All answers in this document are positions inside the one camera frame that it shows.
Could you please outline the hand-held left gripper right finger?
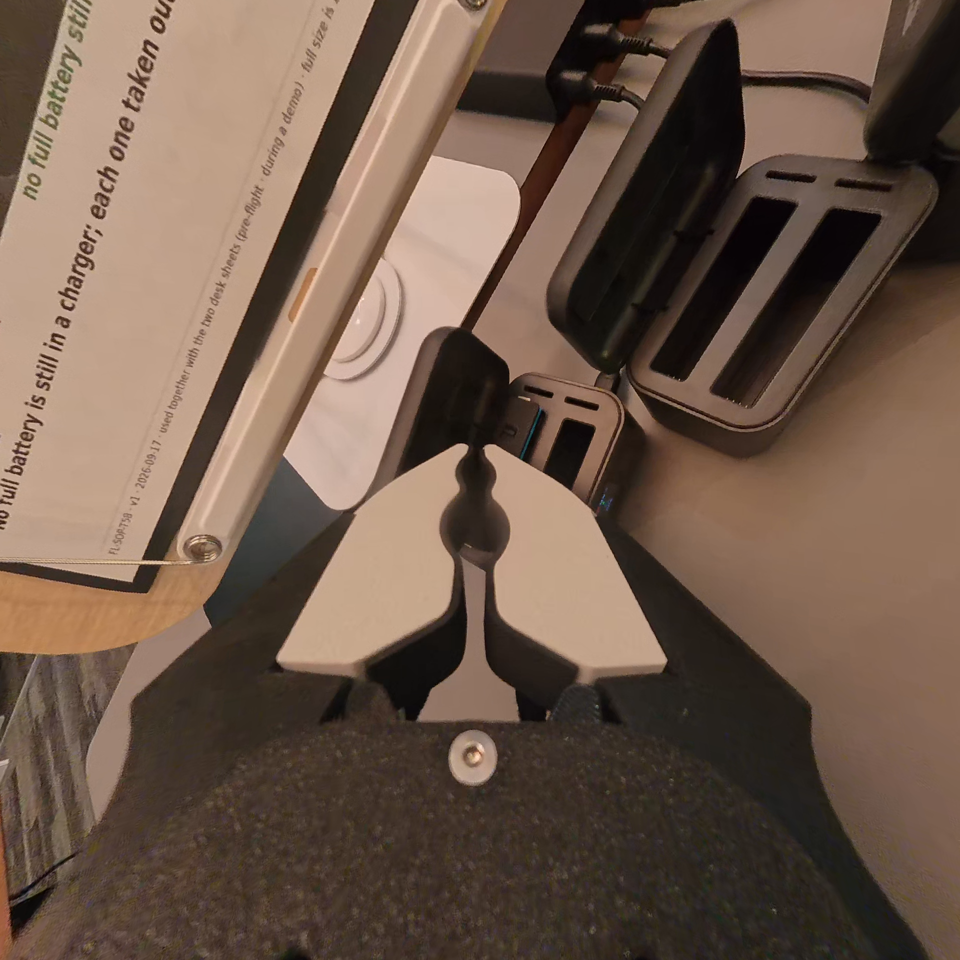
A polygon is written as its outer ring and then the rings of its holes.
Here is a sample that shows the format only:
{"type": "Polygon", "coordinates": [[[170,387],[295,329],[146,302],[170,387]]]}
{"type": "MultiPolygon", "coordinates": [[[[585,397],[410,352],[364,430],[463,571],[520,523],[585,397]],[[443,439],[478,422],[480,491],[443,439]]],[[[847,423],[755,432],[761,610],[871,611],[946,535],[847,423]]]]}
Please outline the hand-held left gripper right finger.
{"type": "Polygon", "coordinates": [[[667,656],[591,509],[489,445],[490,497],[507,524],[486,571],[486,661],[540,709],[573,685],[662,674],[667,656]]]}

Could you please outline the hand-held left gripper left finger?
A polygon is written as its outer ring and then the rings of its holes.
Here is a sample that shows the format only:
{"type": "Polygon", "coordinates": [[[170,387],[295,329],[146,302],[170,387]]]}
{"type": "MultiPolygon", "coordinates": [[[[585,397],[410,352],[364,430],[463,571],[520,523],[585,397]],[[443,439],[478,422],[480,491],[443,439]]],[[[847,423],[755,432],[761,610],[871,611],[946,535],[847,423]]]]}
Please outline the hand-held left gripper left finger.
{"type": "Polygon", "coordinates": [[[424,706],[466,647],[461,560],[445,518],[481,466],[455,444],[356,510],[278,651],[287,671],[369,680],[424,706]]]}

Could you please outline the black battery charging case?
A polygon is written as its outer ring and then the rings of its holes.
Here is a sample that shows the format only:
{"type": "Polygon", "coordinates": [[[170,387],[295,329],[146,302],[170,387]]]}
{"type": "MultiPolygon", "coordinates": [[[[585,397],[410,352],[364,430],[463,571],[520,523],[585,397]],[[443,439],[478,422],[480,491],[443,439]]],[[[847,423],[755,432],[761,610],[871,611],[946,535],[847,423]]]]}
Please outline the black battery charging case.
{"type": "Polygon", "coordinates": [[[635,479],[642,427],[617,394],[618,374],[593,384],[534,371],[511,379],[507,363],[473,333],[430,333],[390,429],[372,496],[457,445],[497,445],[615,518],[635,479]]]}
{"type": "Polygon", "coordinates": [[[917,163],[782,154],[740,172],[738,30],[666,57],[548,284],[553,327],[662,425],[768,450],[930,216],[917,163]]]}
{"type": "Polygon", "coordinates": [[[959,149],[959,3],[891,2],[863,139],[883,163],[959,149]]]}

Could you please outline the dark flat pad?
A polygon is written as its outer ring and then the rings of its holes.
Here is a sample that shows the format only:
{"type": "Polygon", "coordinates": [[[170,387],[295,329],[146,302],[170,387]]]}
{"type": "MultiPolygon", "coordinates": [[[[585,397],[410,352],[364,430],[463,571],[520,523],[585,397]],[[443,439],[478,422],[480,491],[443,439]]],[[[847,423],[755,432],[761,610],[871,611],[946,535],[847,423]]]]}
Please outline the dark flat pad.
{"type": "Polygon", "coordinates": [[[281,460],[216,590],[203,605],[211,626],[229,620],[318,534],[340,516],[281,460]]]}

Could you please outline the wooden sign board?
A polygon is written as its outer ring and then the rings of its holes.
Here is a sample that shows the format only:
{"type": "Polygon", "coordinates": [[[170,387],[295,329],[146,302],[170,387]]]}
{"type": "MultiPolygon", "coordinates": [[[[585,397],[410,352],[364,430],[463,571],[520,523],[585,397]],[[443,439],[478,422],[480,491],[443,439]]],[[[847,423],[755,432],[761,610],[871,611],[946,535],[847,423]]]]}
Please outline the wooden sign board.
{"type": "Polygon", "coordinates": [[[1,574],[1,651],[64,655],[148,640],[198,612],[227,560],[162,567],[145,593],[1,574]]]}

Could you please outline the white stand base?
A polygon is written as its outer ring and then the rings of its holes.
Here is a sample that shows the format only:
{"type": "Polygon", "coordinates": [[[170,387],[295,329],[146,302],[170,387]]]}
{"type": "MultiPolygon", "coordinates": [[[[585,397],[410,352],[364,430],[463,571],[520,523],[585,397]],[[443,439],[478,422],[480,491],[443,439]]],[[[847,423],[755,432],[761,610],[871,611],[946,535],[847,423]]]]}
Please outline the white stand base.
{"type": "Polygon", "coordinates": [[[326,507],[366,498],[423,342],[462,323],[519,212],[509,174],[429,159],[284,454],[326,507]]]}

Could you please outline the white instruction sheet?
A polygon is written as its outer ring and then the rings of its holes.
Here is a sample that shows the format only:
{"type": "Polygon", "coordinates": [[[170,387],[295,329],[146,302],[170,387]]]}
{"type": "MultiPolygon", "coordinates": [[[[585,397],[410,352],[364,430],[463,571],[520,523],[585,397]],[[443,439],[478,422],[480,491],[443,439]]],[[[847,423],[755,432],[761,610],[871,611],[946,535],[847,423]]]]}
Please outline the white instruction sheet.
{"type": "Polygon", "coordinates": [[[149,588],[319,3],[2,2],[3,571],[149,588]]]}

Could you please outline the black multi-port power hub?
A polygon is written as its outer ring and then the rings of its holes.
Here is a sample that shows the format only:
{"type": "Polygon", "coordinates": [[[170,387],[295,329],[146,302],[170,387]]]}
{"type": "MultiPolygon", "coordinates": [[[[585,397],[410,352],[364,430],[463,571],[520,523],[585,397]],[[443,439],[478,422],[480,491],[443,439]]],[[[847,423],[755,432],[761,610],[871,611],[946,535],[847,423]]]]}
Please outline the black multi-port power hub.
{"type": "Polygon", "coordinates": [[[583,6],[583,1],[506,2],[459,110],[555,123],[548,73],[583,6]]]}

